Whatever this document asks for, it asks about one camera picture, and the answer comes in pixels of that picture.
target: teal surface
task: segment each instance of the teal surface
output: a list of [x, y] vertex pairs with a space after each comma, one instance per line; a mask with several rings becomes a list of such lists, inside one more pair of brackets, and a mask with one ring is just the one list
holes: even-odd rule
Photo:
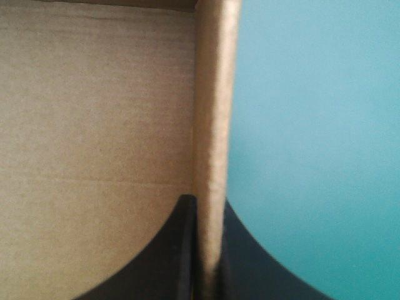
[[320, 291], [400, 299], [400, 1], [243, 0], [228, 198]]

